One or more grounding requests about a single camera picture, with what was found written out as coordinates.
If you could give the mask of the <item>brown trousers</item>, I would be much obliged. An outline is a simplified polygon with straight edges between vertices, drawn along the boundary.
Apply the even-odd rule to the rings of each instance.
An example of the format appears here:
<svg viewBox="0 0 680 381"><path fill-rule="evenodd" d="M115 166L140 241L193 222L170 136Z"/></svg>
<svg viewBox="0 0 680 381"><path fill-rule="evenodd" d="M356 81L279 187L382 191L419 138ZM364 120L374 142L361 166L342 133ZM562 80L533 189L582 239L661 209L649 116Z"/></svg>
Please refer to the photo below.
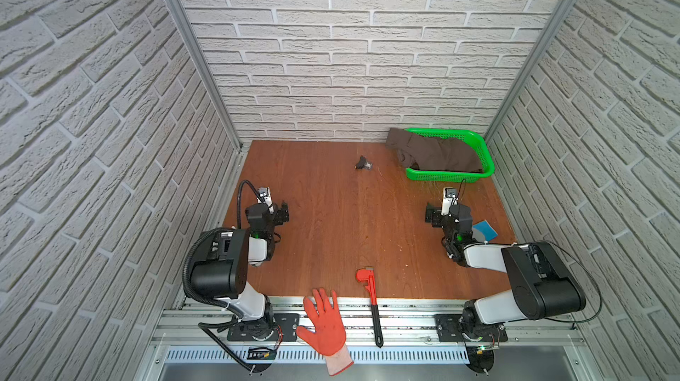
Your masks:
<svg viewBox="0 0 680 381"><path fill-rule="evenodd" d="M483 164L472 147L458 138L423 137L391 128L386 147L397 152L405 168L421 171L482 173Z"/></svg>

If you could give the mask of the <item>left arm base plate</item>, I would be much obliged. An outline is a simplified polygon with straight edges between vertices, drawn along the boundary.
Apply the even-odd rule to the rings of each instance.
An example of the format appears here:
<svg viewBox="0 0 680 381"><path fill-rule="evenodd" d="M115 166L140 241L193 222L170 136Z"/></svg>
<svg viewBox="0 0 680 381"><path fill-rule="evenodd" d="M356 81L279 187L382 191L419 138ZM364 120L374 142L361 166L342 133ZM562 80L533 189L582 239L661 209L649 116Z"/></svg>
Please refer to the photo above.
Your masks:
<svg viewBox="0 0 680 381"><path fill-rule="evenodd" d="M227 339L232 342L296 342L300 315L274 313L257 321L248 321L228 329Z"/></svg>

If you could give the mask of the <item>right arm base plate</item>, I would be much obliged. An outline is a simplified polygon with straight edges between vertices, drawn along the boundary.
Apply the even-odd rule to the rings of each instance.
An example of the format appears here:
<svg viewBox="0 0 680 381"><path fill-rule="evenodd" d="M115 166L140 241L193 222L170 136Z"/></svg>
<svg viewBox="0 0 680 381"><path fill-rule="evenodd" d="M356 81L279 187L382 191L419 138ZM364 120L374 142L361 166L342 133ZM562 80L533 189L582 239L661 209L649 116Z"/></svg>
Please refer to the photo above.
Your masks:
<svg viewBox="0 0 680 381"><path fill-rule="evenodd" d="M434 319L440 342L508 341L504 324L482 324L468 314L437 314Z"/></svg>

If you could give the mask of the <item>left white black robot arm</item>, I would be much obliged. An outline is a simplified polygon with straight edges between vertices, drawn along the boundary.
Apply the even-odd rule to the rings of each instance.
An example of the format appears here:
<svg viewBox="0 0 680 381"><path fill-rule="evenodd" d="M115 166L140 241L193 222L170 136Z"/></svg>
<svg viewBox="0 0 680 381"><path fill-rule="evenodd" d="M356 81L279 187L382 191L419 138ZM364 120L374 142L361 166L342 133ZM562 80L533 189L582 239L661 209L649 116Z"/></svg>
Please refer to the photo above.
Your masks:
<svg viewBox="0 0 680 381"><path fill-rule="evenodd" d="M271 301L247 277L251 267L272 260L280 240L276 227L290 220L288 204L258 203L245 214L245 229L215 228L200 234L186 255L182 286L194 301L231 312L237 338L272 340L278 327Z"/></svg>

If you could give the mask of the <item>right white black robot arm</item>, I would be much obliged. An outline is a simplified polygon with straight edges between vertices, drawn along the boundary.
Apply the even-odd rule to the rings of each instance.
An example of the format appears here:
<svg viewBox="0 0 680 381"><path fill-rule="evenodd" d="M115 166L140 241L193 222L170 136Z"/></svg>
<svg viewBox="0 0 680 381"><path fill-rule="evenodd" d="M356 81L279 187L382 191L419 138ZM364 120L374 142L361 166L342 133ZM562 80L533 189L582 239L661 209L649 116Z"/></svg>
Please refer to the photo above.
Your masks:
<svg viewBox="0 0 680 381"><path fill-rule="evenodd" d="M581 311L586 296L554 246L546 241L494 245L473 237L471 209L428 205L425 221L444 232L448 257L462 267L508 276L510 289L466 302L458 330L469 341L505 341L508 322L541 320Z"/></svg>

